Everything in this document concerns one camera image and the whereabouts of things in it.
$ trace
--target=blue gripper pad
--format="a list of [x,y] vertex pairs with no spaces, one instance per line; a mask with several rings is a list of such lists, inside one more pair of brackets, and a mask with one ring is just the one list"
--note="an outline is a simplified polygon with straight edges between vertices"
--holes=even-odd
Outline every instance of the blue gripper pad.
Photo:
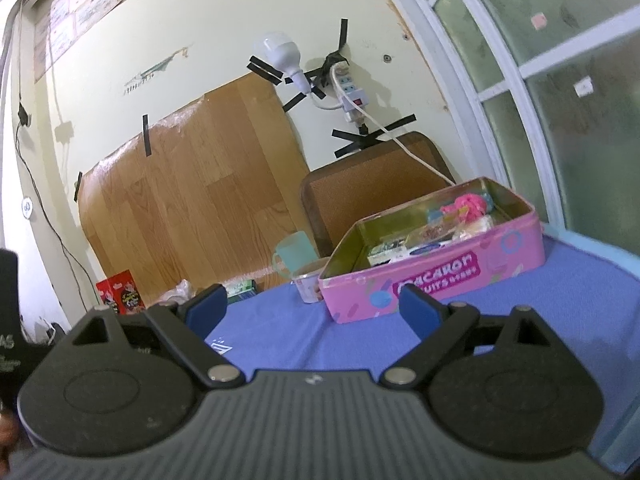
[[428,338],[449,317],[449,309],[409,283],[400,291],[400,316],[420,340]]
[[178,317],[192,332],[206,338],[226,315],[226,289],[215,284],[178,307]]

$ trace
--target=wall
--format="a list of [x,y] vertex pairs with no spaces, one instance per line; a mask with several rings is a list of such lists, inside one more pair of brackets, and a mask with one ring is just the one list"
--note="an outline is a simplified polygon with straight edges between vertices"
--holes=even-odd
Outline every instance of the wall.
[[[2,0],[0,2],[0,30],[4,29],[6,17],[16,0]],[[53,290],[36,241],[31,230],[31,223],[22,215],[22,187],[18,173],[18,160],[14,148],[14,125],[12,110],[14,106],[11,95],[5,95],[6,88],[11,88],[9,77],[6,86],[2,88],[4,99],[0,104],[2,117],[1,143],[1,197],[2,197],[2,236],[4,247],[18,254],[18,294],[20,297],[20,313],[25,328],[31,336],[41,335],[36,330],[36,324],[43,326],[40,318],[49,322],[57,322],[64,329],[69,323]],[[34,211],[32,218],[41,216],[39,210]]]
[[[349,18],[345,54],[356,81],[372,97],[370,113],[389,123],[414,112],[418,122],[412,128],[439,146],[454,176],[472,176],[466,158],[471,155],[465,155],[433,75],[414,42],[403,37],[401,20],[387,0],[126,0],[33,85],[32,23],[44,12],[46,5],[40,5],[23,23],[22,95],[33,113],[28,155],[37,162],[57,227],[98,279],[103,274],[72,201],[78,171],[89,170],[138,134],[143,114],[154,123],[246,73],[255,40],[269,30],[285,30],[294,38],[308,70],[337,47],[340,18]],[[184,46],[187,58],[176,57],[164,72],[124,95],[128,80]],[[384,63],[383,54],[393,61]],[[290,86],[277,91],[284,102],[296,94]],[[311,170],[335,160],[333,152],[344,142],[332,138],[331,130],[349,129],[340,112],[323,112],[305,101],[289,117]],[[56,284],[62,277],[53,274],[62,263],[40,235],[49,235],[42,230],[36,239]],[[88,285],[82,286],[88,298]]]

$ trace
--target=white light bulb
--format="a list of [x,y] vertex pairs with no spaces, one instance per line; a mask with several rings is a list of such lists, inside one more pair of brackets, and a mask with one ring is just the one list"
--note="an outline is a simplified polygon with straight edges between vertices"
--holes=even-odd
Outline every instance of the white light bulb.
[[300,68],[300,50],[284,32],[270,32],[260,40],[260,49],[269,64],[284,72],[303,94],[311,93],[311,85]]

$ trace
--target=blue table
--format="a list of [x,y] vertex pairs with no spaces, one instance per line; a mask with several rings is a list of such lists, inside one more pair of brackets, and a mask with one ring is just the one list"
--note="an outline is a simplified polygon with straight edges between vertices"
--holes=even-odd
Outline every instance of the blue table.
[[[447,301],[484,314],[530,304],[590,371],[606,408],[590,451],[623,472],[640,456],[640,259],[568,232],[546,229],[546,264]],[[305,304],[293,285],[229,306],[206,341],[248,378],[259,368],[370,370],[374,378],[418,343],[399,314],[347,324],[323,302]]]

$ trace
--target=chair backrest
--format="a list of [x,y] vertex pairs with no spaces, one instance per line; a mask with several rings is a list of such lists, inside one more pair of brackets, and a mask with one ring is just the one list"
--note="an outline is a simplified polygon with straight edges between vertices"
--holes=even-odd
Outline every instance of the chair backrest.
[[[398,139],[453,180],[440,152],[423,134]],[[318,252],[328,256],[357,220],[447,186],[388,141],[312,171],[302,181],[300,197]]]

